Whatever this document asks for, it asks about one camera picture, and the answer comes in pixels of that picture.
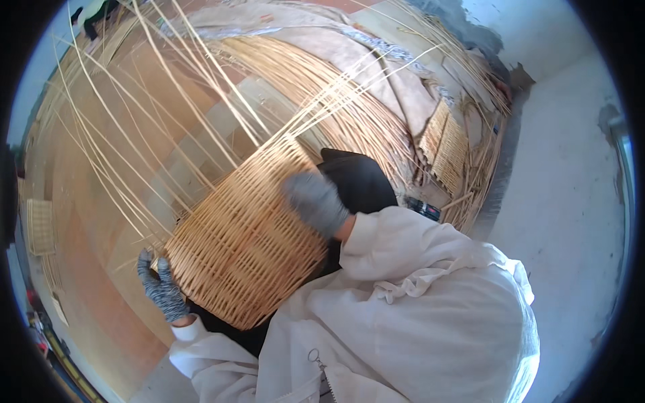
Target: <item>zipper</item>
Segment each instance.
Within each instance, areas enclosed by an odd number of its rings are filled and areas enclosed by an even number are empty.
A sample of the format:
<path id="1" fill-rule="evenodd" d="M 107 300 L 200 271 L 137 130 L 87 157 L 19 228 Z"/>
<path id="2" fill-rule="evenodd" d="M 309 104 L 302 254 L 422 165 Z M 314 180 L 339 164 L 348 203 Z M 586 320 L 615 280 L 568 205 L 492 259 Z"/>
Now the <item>zipper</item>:
<path id="1" fill-rule="evenodd" d="M 318 351 L 317 348 L 314 348 L 313 350 L 309 351 L 309 354 L 307 355 L 307 360 L 309 362 L 315 362 L 318 364 L 318 368 L 320 368 L 321 372 L 323 373 L 325 379 L 327 380 L 327 386 L 329 386 L 330 392 L 332 392 L 332 399 L 334 403 L 338 403 L 338 400 L 336 400 L 336 395 L 333 392 L 333 386 L 332 386 L 332 381 L 329 379 L 329 376 L 327 375 L 326 368 L 327 366 L 323 364 L 323 362 L 320 359 L 320 351 Z"/>

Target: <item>gloved hand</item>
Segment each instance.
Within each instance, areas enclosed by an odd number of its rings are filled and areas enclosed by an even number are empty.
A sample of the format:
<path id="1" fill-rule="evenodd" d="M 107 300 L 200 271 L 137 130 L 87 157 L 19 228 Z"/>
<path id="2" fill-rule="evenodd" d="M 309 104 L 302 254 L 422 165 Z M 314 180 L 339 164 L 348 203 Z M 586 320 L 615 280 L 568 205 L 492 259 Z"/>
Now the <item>gloved hand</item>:
<path id="1" fill-rule="evenodd" d="M 292 175 L 284 181 L 283 193 L 300 219 L 325 239 L 333 237 L 350 216 L 338 198 L 336 185 L 320 174 Z"/>
<path id="2" fill-rule="evenodd" d="M 166 315 L 167 322 L 174 322 L 189 314 L 188 306 L 181 297 L 177 283 L 172 279 L 172 273 L 168 268 L 168 261 L 159 258 L 157 272 L 159 280 L 152 277 L 150 273 L 150 261 L 152 255 L 147 250 L 142 250 L 137 262 L 137 274 L 146 290 L 146 296 Z"/>

